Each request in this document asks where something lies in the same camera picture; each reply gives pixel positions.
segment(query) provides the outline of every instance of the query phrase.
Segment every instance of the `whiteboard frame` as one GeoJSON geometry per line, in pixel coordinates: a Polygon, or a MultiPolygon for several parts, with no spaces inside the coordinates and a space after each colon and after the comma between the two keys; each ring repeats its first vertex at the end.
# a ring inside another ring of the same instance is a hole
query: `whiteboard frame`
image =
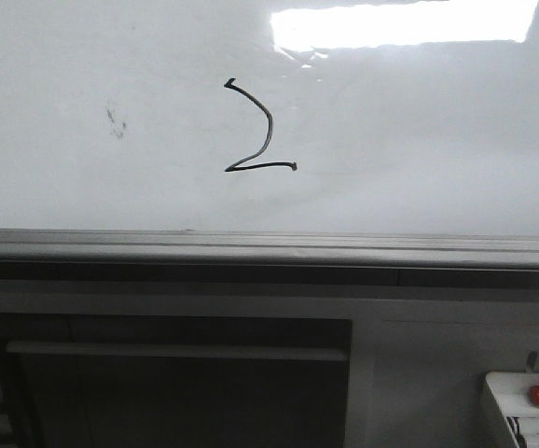
{"type": "Polygon", "coordinates": [[[0,261],[539,271],[539,237],[0,229],[0,261]]]}

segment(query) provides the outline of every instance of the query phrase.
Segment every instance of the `handwritten number 2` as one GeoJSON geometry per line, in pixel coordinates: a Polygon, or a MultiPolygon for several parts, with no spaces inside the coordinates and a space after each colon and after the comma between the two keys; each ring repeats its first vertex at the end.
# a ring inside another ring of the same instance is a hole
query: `handwritten number 2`
{"type": "Polygon", "coordinates": [[[245,91],[241,89],[240,87],[235,86],[234,85],[235,80],[236,79],[232,77],[231,79],[228,80],[226,84],[224,84],[224,87],[226,87],[227,89],[232,89],[234,91],[237,91],[238,93],[246,96],[257,107],[259,107],[263,111],[264,114],[266,114],[266,117],[268,118],[268,134],[266,135],[266,141],[264,142],[261,149],[258,150],[258,152],[256,152],[252,156],[245,157],[244,159],[240,159],[239,161],[232,163],[225,171],[227,173],[230,173],[232,171],[255,170],[255,168],[265,168],[268,166],[287,166],[291,168],[292,171],[296,171],[297,164],[295,162],[289,162],[289,161],[273,161],[270,163],[259,163],[257,165],[239,166],[247,161],[250,161],[252,159],[259,157],[268,148],[271,141],[271,135],[273,134],[273,117],[271,116],[271,113],[268,111],[268,109],[264,105],[262,105],[261,102],[255,98],[255,96],[253,96],[248,91],[245,91]]]}

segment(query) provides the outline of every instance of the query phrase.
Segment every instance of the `whiteboard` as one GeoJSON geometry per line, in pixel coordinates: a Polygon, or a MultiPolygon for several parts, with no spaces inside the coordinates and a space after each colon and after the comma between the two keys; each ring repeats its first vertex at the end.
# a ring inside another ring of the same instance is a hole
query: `whiteboard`
{"type": "Polygon", "coordinates": [[[0,0],[0,228],[539,235],[539,1],[471,1],[0,0]]]}

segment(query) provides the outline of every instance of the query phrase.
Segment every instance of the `metal ledge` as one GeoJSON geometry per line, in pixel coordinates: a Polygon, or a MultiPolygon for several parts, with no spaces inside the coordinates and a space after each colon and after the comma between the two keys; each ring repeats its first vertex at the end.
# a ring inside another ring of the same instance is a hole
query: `metal ledge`
{"type": "Polygon", "coordinates": [[[0,261],[539,271],[539,238],[0,229],[0,261]]]}

